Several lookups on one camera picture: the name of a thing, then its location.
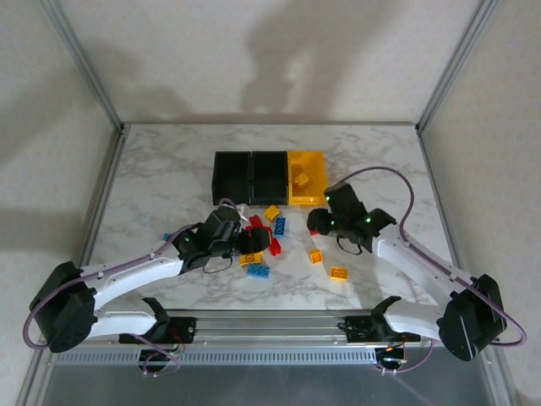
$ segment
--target yellow lego brick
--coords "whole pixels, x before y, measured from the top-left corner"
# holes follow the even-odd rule
[[[256,252],[254,254],[240,255],[240,265],[260,264],[263,259],[263,252]]]
[[[277,218],[279,214],[280,209],[276,206],[271,206],[267,210],[265,210],[264,216],[270,222],[274,222],[274,219]]]
[[[333,266],[331,268],[331,279],[335,281],[346,281],[347,280],[347,269],[346,268],[338,268],[337,266]]]
[[[323,255],[320,250],[311,250],[310,251],[310,260],[313,264],[320,264],[323,262]]]
[[[297,186],[297,189],[302,189],[304,186],[308,184],[309,181],[310,181],[310,178],[306,176],[304,172],[302,172],[293,180],[293,183],[295,184],[295,186]]]

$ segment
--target gray floor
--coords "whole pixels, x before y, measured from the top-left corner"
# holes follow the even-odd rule
[[[412,362],[422,351],[410,351]],[[443,348],[396,377],[372,365],[185,365],[158,378],[135,366],[58,366],[44,405],[492,405],[481,369]]]

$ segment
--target orange lego brick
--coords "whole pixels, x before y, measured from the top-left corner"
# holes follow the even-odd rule
[[[333,266],[331,268],[331,279],[335,281],[346,281],[347,280],[347,269],[346,268],[339,268],[337,266]]]
[[[310,251],[310,260],[313,264],[320,264],[323,262],[323,255],[320,250],[311,250]]]

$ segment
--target wire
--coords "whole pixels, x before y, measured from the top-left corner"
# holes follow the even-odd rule
[[[218,273],[218,272],[222,272],[222,271],[226,271],[227,269],[231,268],[231,265],[233,264],[233,258],[229,258],[229,265],[226,266],[225,268],[222,268],[222,269],[218,269],[217,271],[211,271],[211,272],[208,272],[205,270],[205,267],[203,266],[203,272],[204,273],[207,273],[209,275],[212,275],[213,273]]]
[[[360,173],[376,171],[376,170],[387,171],[387,172],[394,173],[396,176],[398,176],[399,178],[401,178],[404,181],[404,183],[407,186],[407,190],[409,191],[409,195],[410,195],[409,204],[407,205],[406,212],[404,213],[404,216],[402,217],[402,219],[401,219],[401,221],[399,223],[399,226],[398,226],[399,233],[400,233],[400,236],[401,236],[402,240],[404,242],[409,243],[409,248],[412,249],[421,258],[423,258],[428,263],[430,263],[431,265],[435,266],[440,271],[445,273],[446,276],[448,276],[448,277],[451,276],[452,275],[451,271],[449,271],[444,266],[440,265],[437,261],[430,258],[419,247],[416,247],[414,244],[409,242],[409,240],[407,239],[406,231],[404,230],[404,223],[406,222],[409,215],[412,213],[413,203],[415,202],[415,193],[413,192],[413,186],[410,183],[410,181],[400,171],[397,171],[396,169],[394,169],[392,167],[382,167],[382,166],[365,167],[363,169],[359,169],[358,171],[350,173],[349,175],[347,175],[342,180],[339,180],[338,182],[336,182],[336,184],[339,184],[341,182],[345,182],[346,180],[352,178],[353,176],[359,175]],[[498,313],[501,317],[503,317],[504,319],[509,321],[518,330],[518,332],[521,335],[521,337],[516,341],[510,342],[510,343],[500,343],[500,342],[495,341],[495,342],[491,343],[492,345],[499,346],[499,347],[515,347],[515,346],[523,345],[524,343],[526,343],[526,341],[527,341],[526,331],[524,330],[524,328],[522,328],[522,326],[515,319],[513,319],[510,315],[508,315],[494,301],[490,300],[485,295],[481,294],[481,292],[479,292],[476,288],[471,286],[468,282],[464,281],[462,278],[457,277],[457,278],[455,278],[455,281],[458,282],[459,284],[461,284],[464,288],[466,288],[472,294],[475,294],[475,296],[477,296],[479,299],[481,299],[481,301],[483,301],[483,303],[485,303],[488,307],[490,307],[492,310],[494,310],[496,313]]]
[[[180,359],[178,357],[176,357],[175,355],[173,354],[170,354],[168,353],[165,349],[163,349],[162,347],[160,347],[159,345],[157,344],[154,344],[152,342],[150,342],[149,340],[147,340],[146,338],[142,337],[142,336],[139,336],[137,334],[131,334],[129,333],[130,336],[134,337],[134,338],[137,338],[139,341],[141,341],[142,343],[152,347],[153,349],[155,349],[158,353],[160,354],[163,354],[165,355],[168,359],[170,359],[171,361],[173,361],[175,363],[175,366],[176,368],[174,370],[170,370],[168,372],[163,372],[162,374],[159,374],[158,372],[154,372],[153,376],[155,378],[157,378],[158,376],[164,376],[164,375],[169,375],[169,374],[173,374],[175,372],[177,372],[179,369],[180,369]],[[151,359],[153,359],[154,357],[156,356],[156,354],[152,354],[150,357],[148,357],[146,360],[145,360],[145,363],[143,364],[143,376],[146,376],[146,374],[148,373],[148,370],[146,369],[149,361]]]
[[[432,355],[432,352],[434,351],[434,340],[431,339],[430,340],[430,347],[429,347],[429,351],[428,353],[426,353],[426,355],[423,357],[423,359],[421,359],[417,364],[415,365],[412,365],[406,369],[400,369],[400,370],[390,370],[392,371],[393,374],[403,374],[404,372],[409,372],[411,370],[415,370],[417,369],[419,366],[421,366],[422,364],[424,364],[428,358],[430,358],[430,355]],[[378,369],[378,370],[381,370],[382,374],[385,374],[388,369],[386,369],[382,364],[378,363],[375,365],[375,367]]]
[[[231,200],[231,199],[228,199],[227,197],[221,198],[220,201],[218,201],[218,205],[219,206],[230,206],[233,209],[237,210],[237,205],[235,204],[235,202],[233,200]]]
[[[36,344],[32,341],[30,338],[30,324],[32,321],[36,318],[36,315],[40,312],[41,309],[45,307],[47,303],[49,303],[51,300],[57,297],[61,292],[66,290],[67,288],[70,288],[74,286],[77,283],[81,282],[89,282],[93,281],[95,279],[103,278],[103,277],[110,277],[112,275],[116,275],[120,272],[123,272],[133,266],[138,266],[141,264],[146,263],[148,260],[152,259],[155,255],[155,252],[159,255],[160,251],[164,248],[167,248],[169,245],[172,244],[172,241],[184,230],[187,230],[188,228],[191,228],[193,225],[189,224],[188,226],[184,226],[180,228],[177,232],[171,234],[171,236],[164,242],[160,248],[153,251],[150,254],[141,256],[140,258],[137,258],[135,260],[128,261],[124,264],[120,264],[117,266],[114,266],[113,268],[107,269],[103,272],[95,272],[91,273],[90,275],[85,275],[83,277],[76,277],[75,279],[72,279],[69,282],[66,282],[62,285],[60,285],[58,288],[54,289],[52,292],[50,292],[45,298],[43,298],[38,304],[30,311],[28,314],[28,317],[26,317],[25,324],[23,325],[23,340],[25,341],[25,344],[29,346],[32,349],[44,349],[47,347],[47,344]]]
[[[342,251],[347,252],[348,254],[351,254],[351,255],[361,255],[363,253],[363,250],[361,250],[361,244],[357,244],[358,252],[346,250],[344,247],[342,247],[342,244],[340,244],[341,239],[343,239],[341,235],[336,236],[336,243],[338,244],[338,246],[340,247]]]

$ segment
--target white wall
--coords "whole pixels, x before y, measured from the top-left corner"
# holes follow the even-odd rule
[[[418,120],[478,1],[60,3],[124,121],[313,123]]]
[[[466,266],[527,329],[505,351],[527,406],[541,404],[540,16],[540,1],[499,3],[424,136]]]
[[[111,135],[39,2],[0,2],[1,405],[14,404],[32,355],[30,301],[78,258]]]

